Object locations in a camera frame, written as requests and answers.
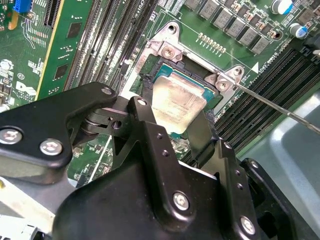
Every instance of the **ram slot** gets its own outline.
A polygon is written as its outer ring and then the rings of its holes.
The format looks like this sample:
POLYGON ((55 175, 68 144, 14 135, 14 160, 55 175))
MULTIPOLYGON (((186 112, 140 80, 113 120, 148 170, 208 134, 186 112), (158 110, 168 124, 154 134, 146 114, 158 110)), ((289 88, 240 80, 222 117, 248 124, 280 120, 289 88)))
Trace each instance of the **ram slot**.
POLYGON ((111 3, 111 0, 95 0, 93 2, 90 15, 72 63, 65 90, 81 85, 82 75, 87 68, 88 60, 92 57, 92 49, 97 40, 97 36, 101 31, 102 22, 111 3))
POLYGON ((144 1, 142 8, 140 8, 140 3, 140 1, 136 1, 135 3, 133 3, 130 12, 126 15, 126 19, 124 20, 124 26, 126 27, 122 28, 118 33, 116 42, 113 44, 110 52, 108 53, 108 56, 110 56, 110 58, 105 64, 105 67, 101 68, 100 72, 96 75, 97 77, 100 77, 100 82, 106 82, 107 84, 114 83, 112 82, 112 80, 115 76, 115 71, 117 71, 118 62, 122 58, 122 53, 124 52, 124 49, 128 42, 132 39, 135 31, 137 30, 137 27, 140 25, 142 18, 146 18, 146 15, 144 15, 144 13, 147 9, 147 6, 150 5, 150 0, 144 1))
POLYGON ((104 55, 105 52, 108 51, 110 48, 111 42, 113 41, 113 38, 115 33, 117 32, 117 28, 121 19, 123 18, 123 13, 127 10, 129 6, 129 1, 126 1, 124 3, 124 6, 121 10, 120 17, 117 16, 118 9, 120 6, 120 3, 122 3, 121 0, 117 0, 114 3, 112 3, 112 6, 110 8, 110 11, 108 12, 107 17, 105 18, 105 21, 102 26, 102 31, 99 34, 99 37, 94 45, 92 58, 87 63, 87 68, 85 73, 82 76, 81 84, 87 84, 90 82, 94 82, 95 79, 93 79, 94 74, 97 70, 97 66, 104 62, 104 55))

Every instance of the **black plastic part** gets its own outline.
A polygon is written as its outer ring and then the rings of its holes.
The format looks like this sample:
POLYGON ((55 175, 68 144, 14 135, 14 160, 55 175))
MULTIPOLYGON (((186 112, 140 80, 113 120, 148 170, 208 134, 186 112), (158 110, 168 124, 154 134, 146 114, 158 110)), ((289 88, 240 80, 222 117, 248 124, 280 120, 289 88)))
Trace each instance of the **black plastic part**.
POLYGON ((217 196, 223 235, 227 239, 261 239, 246 172, 239 166, 230 144, 219 139, 215 144, 212 158, 203 169, 214 174, 220 182, 217 196), (242 217, 252 222, 255 228, 254 234, 246 232, 241 224, 242 217))
POLYGON ((258 224, 269 239, 319 239, 259 163, 246 158, 240 166, 248 176, 258 224))
POLYGON ((54 240, 223 240, 216 180, 181 166, 197 215, 188 228, 168 231, 154 216, 141 153, 134 155, 62 203, 53 224, 54 240))
POLYGON ((303 45, 311 50, 320 50, 320 33, 316 34, 315 36, 308 37, 303 45))
POLYGON ((0 144, 0 176, 41 184, 59 181, 72 158, 72 143, 84 118, 117 99, 114 92, 103 93, 103 88, 106 85, 93 82, 3 112, 0 129, 17 129, 23 138, 16 144, 0 144), (40 151, 40 144, 47 139, 62 143, 59 155, 40 151))

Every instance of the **hole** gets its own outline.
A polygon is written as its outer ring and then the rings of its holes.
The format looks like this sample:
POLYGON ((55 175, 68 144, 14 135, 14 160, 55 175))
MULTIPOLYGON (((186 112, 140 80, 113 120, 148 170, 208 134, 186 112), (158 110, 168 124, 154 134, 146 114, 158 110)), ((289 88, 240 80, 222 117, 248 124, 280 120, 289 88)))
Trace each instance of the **hole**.
POLYGON ((169 32, 170 34, 174 34, 176 31, 177 31, 177 29, 176 29, 175 26, 170 25, 170 26, 168 27, 168 32, 169 32))
POLYGON ((275 217, 269 211, 266 211, 262 217, 258 218, 259 226, 262 228, 269 239, 272 239, 278 234, 275 222, 275 217))
POLYGON ((238 189, 240 189, 240 190, 243 190, 243 189, 244 189, 244 187, 243 187, 240 183, 237 183, 236 186, 237 186, 238 189))
POLYGON ((121 128, 121 125, 122 125, 121 121, 114 121, 114 122, 112 123, 112 128, 113 128, 114 130, 118 130, 119 128, 121 128))
POLYGON ((169 152, 167 150, 163 150, 162 155, 165 157, 169 157, 169 152))
POLYGON ((282 32, 277 32, 276 34, 275 34, 275 36, 274 36, 274 39, 275 40, 280 40, 282 38, 282 32))

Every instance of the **black memory slot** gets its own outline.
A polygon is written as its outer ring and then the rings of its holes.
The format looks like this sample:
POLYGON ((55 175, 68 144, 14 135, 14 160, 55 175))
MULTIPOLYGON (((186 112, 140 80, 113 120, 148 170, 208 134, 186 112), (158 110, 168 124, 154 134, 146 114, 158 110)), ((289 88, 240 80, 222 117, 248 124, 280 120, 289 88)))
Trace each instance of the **black memory slot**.
MULTIPOLYGON (((320 78, 320 67, 312 61, 312 54, 303 55, 299 48, 295 49, 295 41, 292 42, 249 87, 284 108, 291 107, 320 78)), ((270 129, 280 115, 244 93, 219 118, 215 127, 219 136, 239 152, 258 134, 270 129)))

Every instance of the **dimm slot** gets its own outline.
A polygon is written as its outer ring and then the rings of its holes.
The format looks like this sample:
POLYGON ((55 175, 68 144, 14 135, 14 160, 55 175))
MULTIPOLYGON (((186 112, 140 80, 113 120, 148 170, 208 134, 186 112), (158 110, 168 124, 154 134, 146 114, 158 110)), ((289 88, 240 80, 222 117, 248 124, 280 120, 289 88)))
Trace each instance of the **dimm slot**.
MULTIPOLYGON (((272 96, 270 95, 269 98, 272 99, 272 101, 275 104, 280 105, 283 100, 285 99, 285 96, 290 96, 292 92, 294 92, 297 89, 297 86, 301 84, 304 80, 306 80, 307 77, 309 77, 311 71, 312 71, 313 66, 310 66, 309 69, 306 69, 299 77, 295 77, 295 79, 298 79, 297 81, 290 82, 289 84, 283 84, 281 87, 278 88, 272 88, 272 96)), ((290 74, 290 77, 292 77, 294 74, 296 74, 297 71, 293 72, 290 74)), ((241 135, 245 136, 248 131, 250 131, 251 126, 255 126, 257 122, 261 119, 262 116, 267 116, 270 112, 274 112, 273 108, 266 106, 260 101, 257 101, 257 104, 254 105, 254 110, 252 110, 252 114, 249 116, 245 117, 246 122, 243 124, 246 126, 245 131, 241 131, 241 135)), ((235 131, 232 133, 232 135, 226 136, 226 138, 231 139, 230 141, 236 144, 235 138, 239 134, 240 131, 235 131)))
POLYGON ((111 47, 110 52, 108 53, 108 56, 112 56, 111 58, 108 59, 108 62, 105 66, 105 68, 101 69, 102 73, 98 73, 97 76, 101 76, 101 79, 99 80, 100 82, 103 81, 103 79, 106 78, 107 72, 110 70, 110 63, 112 63, 115 53, 120 47, 121 43, 123 42, 125 36, 130 34, 130 32, 133 30, 133 15, 134 13, 137 12, 138 6, 139 6, 139 1, 135 1, 132 4, 132 7, 129 10, 129 13, 126 13, 125 19, 122 23, 122 26, 126 26, 125 28, 122 28, 120 32, 117 34, 116 42, 115 44, 111 47))
MULTIPOLYGON (((93 68, 97 64, 97 56, 101 51, 102 45, 107 38, 107 34, 110 32, 112 27, 112 21, 115 19, 117 9, 121 3, 121 0, 117 0, 115 3, 112 3, 111 9, 108 12, 107 17, 105 18, 105 21, 102 26, 102 31, 99 35, 99 38, 97 39, 95 45, 94 45, 94 52, 95 56, 88 62, 88 68, 87 71, 84 72, 84 75, 81 79, 82 84, 87 84, 89 82, 94 82, 95 79, 93 79, 93 68)), ((122 11, 125 11, 127 7, 129 6, 129 1, 126 1, 124 4, 124 8, 122 11)))
MULTIPOLYGON (((283 107, 289 108, 290 106, 292 106, 297 100, 299 100, 304 94, 306 94, 319 81, 320 81, 320 74, 318 74, 317 77, 314 77, 311 81, 307 80, 306 82, 308 82, 308 84, 304 86, 303 91, 297 92, 294 96, 290 96, 291 100, 287 102, 283 107)), ((262 127, 263 129, 266 128, 267 126, 270 126, 277 118, 281 116, 281 113, 275 110, 274 112, 275 113, 272 115, 272 117, 270 117, 268 120, 264 122, 264 126, 262 127)), ((244 148, 247 144, 249 144, 260 132, 261 132, 260 128, 256 129, 246 138, 246 140, 243 140, 243 137, 240 137, 237 141, 239 144, 237 143, 235 146, 235 151, 239 152, 242 148, 244 148)))
POLYGON ((64 90, 69 90, 73 87, 73 84, 76 80, 76 70, 79 68, 80 65, 80 61, 81 61, 81 57, 84 54, 84 47, 86 46, 88 39, 90 37, 90 33, 91 30, 93 28, 94 25, 94 20, 96 19, 96 16, 98 14, 98 11, 100 9, 102 0, 94 0, 91 10, 90 10, 90 14, 88 16, 87 22, 85 24, 84 27, 84 32, 82 34, 81 40, 78 44, 74 59, 73 59, 73 63, 69 72, 69 76, 68 79, 66 81, 66 85, 64 87, 64 90))
MULTIPOLYGON (((294 64, 292 65, 288 70, 287 70, 287 75, 285 75, 284 77, 281 77, 279 79, 279 81, 271 81, 269 82, 269 86, 268 88, 264 87, 263 90, 261 90, 259 92, 260 95, 264 96, 266 99, 269 99, 269 100, 273 100, 272 99, 272 95, 274 94, 274 91, 275 90, 278 90, 281 88, 281 86, 285 85, 288 83, 288 81, 290 80, 290 78, 296 73, 296 71, 298 69, 300 69, 304 64, 306 64, 307 60, 306 59, 303 59, 302 57, 299 57, 299 60, 298 61, 295 61, 297 62, 297 64, 294 64)), ((248 119, 250 118, 252 115, 256 115, 256 113, 258 113, 257 109, 259 109, 260 106, 264 105, 262 102, 258 101, 256 102, 255 104, 248 104, 246 107, 245 107, 245 110, 244 110, 244 113, 242 113, 242 117, 240 119, 238 119, 236 121, 236 123, 233 123, 233 124, 242 124, 242 122, 245 120, 245 119, 248 119)), ((225 138, 230 138, 230 133, 234 132, 234 130, 232 128, 228 128, 227 131, 225 131, 223 133, 224 137, 225 138)))
MULTIPOLYGON (((275 76, 289 64, 289 62, 296 56, 297 53, 293 50, 290 50, 284 53, 284 56, 279 57, 280 64, 271 63, 270 70, 267 70, 266 73, 262 73, 262 79, 255 80, 251 86, 250 90, 259 94, 274 78, 275 76)), ((236 109, 236 112, 226 111, 226 113, 217 121, 215 127, 217 130, 223 131, 228 125, 237 117, 237 115, 242 113, 242 110, 250 103, 250 96, 242 94, 241 97, 233 104, 231 109, 236 109)))
POLYGON ((92 30, 93 35, 90 36, 91 40, 88 44, 88 47, 86 47, 87 52, 86 54, 84 54, 84 60, 83 62, 85 63, 85 67, 80 67, 78 69, 78 74, 77 74, 77 79, 78 79, 78 86, 87 84, 90 82, 89 79, 86 79, 86 73, 88 71, 91 70, 91 63, 92 61, 95 59, 95 46, 97 41, 100 38, 101 32, 104 31, 103 23, 105 22, 106 18, 108 17, 110 11, 112 10, 112 8, 114 7, 114 3, 113 1, 109 0, 102 9, 102 13, 100 14, 100 16, 97 17, 97 20, 95 21, 95 26, 93 26, 95 29, 97 30, 92 30))

